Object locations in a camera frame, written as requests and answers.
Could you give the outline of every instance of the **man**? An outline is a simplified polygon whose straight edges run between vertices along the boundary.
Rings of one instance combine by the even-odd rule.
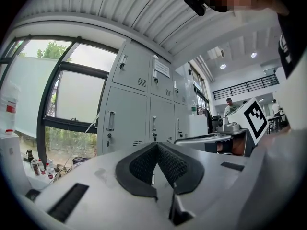
[[[231,100],[231,98],[227,98],[227,107],[225,108],[225,117],[227,117],[228,115],[230,115],[232,112],[234,112],[236,109],[238,109],[240,107],[240,105],[238,104],[234,104]]]
[[[278,14],[283,37],[279,43],[286,77],[292,73],[307,46],[307,33],[302,23],[306,0],[204,0],[214,10],[262,10],[270,8]]]
[[[273,114],[274,114],[274,117],[278,117],[280,116],[280,106],[277,104],[277,101],[274,99],[273,100],[274,104],[272,106],[272,110],[273,110]]]

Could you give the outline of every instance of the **black slot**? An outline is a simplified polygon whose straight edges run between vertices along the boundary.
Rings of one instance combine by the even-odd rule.
[[[89,186],[76,183],[48,212],[60,222],[65,222],[77,206]]]
[[[222,162],[221,165],[226,167],[226,168],[237,170],[237,171],[242,171],[244,169],[244,165],[226,162],[226,161]]]

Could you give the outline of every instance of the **black mesh pad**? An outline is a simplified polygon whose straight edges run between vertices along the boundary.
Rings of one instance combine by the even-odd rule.
[[[115,168],[119,184],[133,195],[157,198],[156,189],[151,186],[151,182],[158,162],[170,185],[174,187],[176,183],[176,194],[195,190],[204,175],[204,167],[196,159],[170,146],[177,147],[153,142],[123,158]]]
[[[177,195],[193,192],[201,182],[205,169],[198,160],[170,146],[176,147],[176,145],[158,143],[158,165],[173,188],[176,183]]]
[[[166,177],[168,183],[173,187],[177,181],[188,171],[187,163],[177,154],[171,152],[169,148],[158,145],[157,162]]]
[[[131,174],[148,185],[152,184],[154,168],[157,164],[156,147],[152,147],[139,157],[135,158],[129,166]]]
[[[152,152],[156,154],[156,142],[123,158],[116,165],[115,175],[118,183],[133,195],[157,198],[157,190],[151,186],[152,175],[157,164],[156,155],[152,155]]]

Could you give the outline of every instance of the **tree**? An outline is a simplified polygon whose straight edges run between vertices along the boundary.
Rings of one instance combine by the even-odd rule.
[[[37,50],[37,57],[47,59],[59,59],[66,49],[66,46],[59,45],[55,41],[49,42],[47,48],[44,51],[42,51],[41,49]]]

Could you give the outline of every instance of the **white locker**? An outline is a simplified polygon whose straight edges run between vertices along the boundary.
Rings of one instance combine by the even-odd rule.
[[[186,104],[186,86],[187,79],[173,71],[173,90],[174,90],[174,101],[180,104]]]
[[[151,88],[151,93],[157,96],[160,96],[162,98],[166,98],[169,100],[173,100],[173,81],[172,81],[172,71],[169,71],[170,78],[167,77],[166,75],[154,70],[154,63],[157,59],[153,59],[153,70],[152,70],[152,88]],[[166,63],[166,61],[163,61],[159,59],[159,61],[169,67],[169,64]]]
[[[149,141],[174,143],[175,139],[174,104],[151,97]]]
[[[187,107],[175,103],[175,137],[176,140],[188,138],[189,114]]]
[[[116,66],[113,82],[147,92],[149,66],[150,55],[141,48],[128,44]]]
[[[103,131],[104,154],[145,143],[146,104],[144,95],[111,87]]]

